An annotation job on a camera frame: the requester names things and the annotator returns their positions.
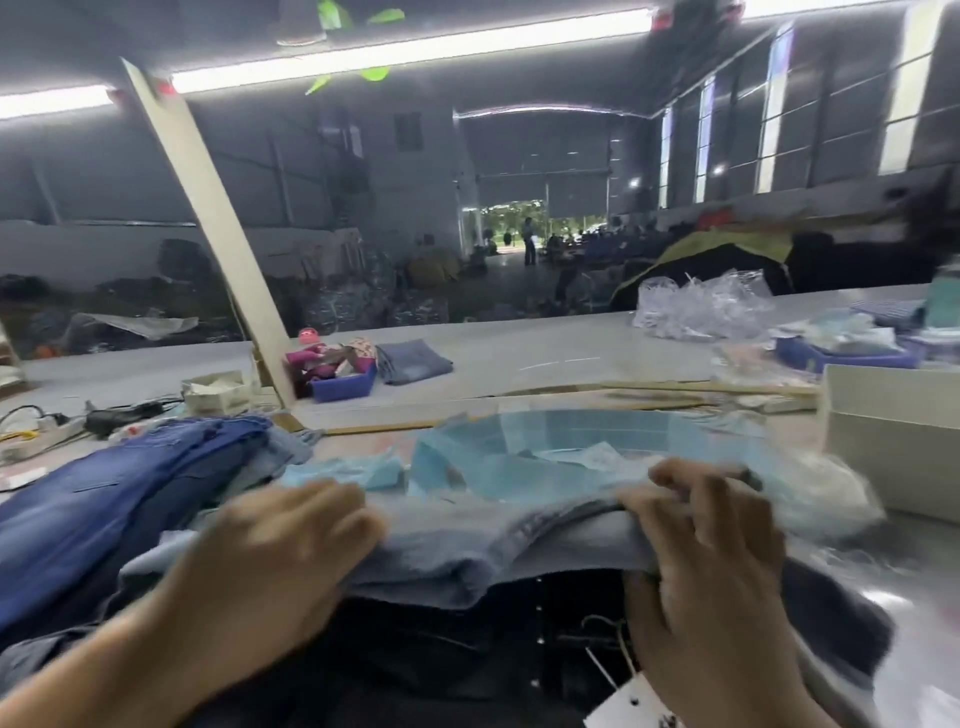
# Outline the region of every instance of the fluorescent light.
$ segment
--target fluorescent light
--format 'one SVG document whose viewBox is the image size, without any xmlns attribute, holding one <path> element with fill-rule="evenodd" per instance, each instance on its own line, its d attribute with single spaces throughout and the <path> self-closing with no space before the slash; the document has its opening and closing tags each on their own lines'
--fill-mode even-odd
<svg viewBox="0 0 960 728">
<path fill-rule="evenodd" d="M 828 11 L 855 8 L 860 5 L 879 5 L 893 0 L 747 0 L 743 19 L 792 15 L 795 12 Z"/>
<path fill-rule="evenodd" d="M 652 22 L 649 9 L 607 12 L 511 28 L 402 40 L 305 56 L 181 71 L 174 74 L 173 84 L 180 93 L 266 84 L 379 66 L 440 61 L 581 40 L 634 36 L 649 33 Z"/>
<path fill-rule="evenodd" d="M 0 96 L 0 119 L 109 106 L 107 90 L 104 85 L 83 85 Z"/>
<path fill-rule="evenodd" d="M 579 111 L 581 113 L 603 113 L 611 116 L 635 116 L 645 119 L 643 114 L 624 109 L 607 109 L 606 107 L 580 106 L 577 104 L 520 104 L 509 107 L 491 107 L 490 109 L 476 109 L 473 111 L 457 111 L 458 119 L 477 119 L 483 116 L 500 116 L 507 113 L 536 113 L 538 111 Z"/>
</svg>

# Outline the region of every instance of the left hand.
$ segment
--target left hand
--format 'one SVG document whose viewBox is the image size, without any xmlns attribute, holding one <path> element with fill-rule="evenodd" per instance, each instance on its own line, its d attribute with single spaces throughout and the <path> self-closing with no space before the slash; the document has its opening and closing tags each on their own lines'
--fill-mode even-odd
<svg viewBox="0 0 960 728">
<path fill-rule="evenodd" d="M 129 619 L 151 679 L 188 712 L 319 634 L 386 534 L 355 485 L 264 488 L 214 523 Z"/>
</svg>

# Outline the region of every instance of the standing person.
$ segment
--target standing person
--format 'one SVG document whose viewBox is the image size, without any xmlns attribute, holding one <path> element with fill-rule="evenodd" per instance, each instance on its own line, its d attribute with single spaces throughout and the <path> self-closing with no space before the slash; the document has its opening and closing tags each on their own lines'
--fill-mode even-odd
<svg viewBox="0 0 960 728">
<path fill-rule="evenodd" d="M 537 265 L 537 246 L 534 245 L 534 219 L 528 217 L 523 221 L 523 245 L 526 253 L 523 256 L 524 265 Z"/>
</svg>

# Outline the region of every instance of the wooden post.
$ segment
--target wooden post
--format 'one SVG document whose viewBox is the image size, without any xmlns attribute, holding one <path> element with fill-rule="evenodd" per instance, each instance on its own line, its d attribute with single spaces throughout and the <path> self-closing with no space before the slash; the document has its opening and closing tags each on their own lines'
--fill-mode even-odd
<svg viewBox="0 0 960 728">
<path fill-rule="evenodd" d="M 128 61 L 123 63 L 160 146 L 224 272 L 229 291 L 263 357 L 276 393 L 283 405 L 290 407 L 296 400 L 284 356 L 289 351 L 290 340 L 190 107 L 172 89 L 157 93 L 139 68 Z"/>
</svg>

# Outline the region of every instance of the finger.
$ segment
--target finger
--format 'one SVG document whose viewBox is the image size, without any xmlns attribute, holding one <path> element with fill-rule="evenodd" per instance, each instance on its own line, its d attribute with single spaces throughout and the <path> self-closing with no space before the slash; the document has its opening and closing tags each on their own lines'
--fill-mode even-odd
<svg viewBox="0 0 960 728">
<path fill-rule="evenodd" d="M 339 584 L 387 535 L 387 522 L 371 508 L 362 508 L 336 523 L 324 543 L 324 566 Z"/>
<path fill-rule="evenodd" d="M 690 489 L 697 540 L 728 555 L 746 551 L 730 485 L 719 475 L 702 476 Z"/>
<path fill-rule="evenodd" d="M 322 490 L 336 485 L 333 480 L 318 480 L 299 488 L 270 485 L 244 494 L 229 504 L 234 517 L 246 520 L 261 520 L 265 516 L 282 513 L 311 499 Z"/>
<path fill-rule="evenodd" d="M 633 490 L 621 494 L 620 502 L 640 521 L 643 533 L 657 554 L 661 574 L 689 568 L 696 554 L 693 529 L 674 510 L 675 503 L 670 497 Z"/>
<path fill-rule="evenodd" d="M 750 493 L 732 493 L 747 550 L 761 564 L 776 570 L 782 564 L 782 535 L 774 524 L 770 501 Z"/>
<path fill-rule="evenodd" d="M 643 669 L 653 661 L 653 654 L 670 637 L 660 589 L 651 577 L 639 571 L 623 574 L 624 609 L 630 627 L 634 652 Z"/>
<path fill-rule="evenodd" d="M 358 485 L 316 489 L 313 496 L 298 508 L 277 517 L 275 528 L 284 536 L 297 540 L 305 538 L 303 544 L 306 547 L 315 546 L 338 522 L 363 508 L 366 501 L 367 496 Z"/>
<path fill-rule="evenodd" d="M 650 469 L 651 482 L 681 493 L 690 490 L 693 483 L 708 476 L 739 477 L 744 469 L 736 465 L 713 465 L 696 460 L 684 460 L 680 457 L 668 457 Z"/>
</svg>

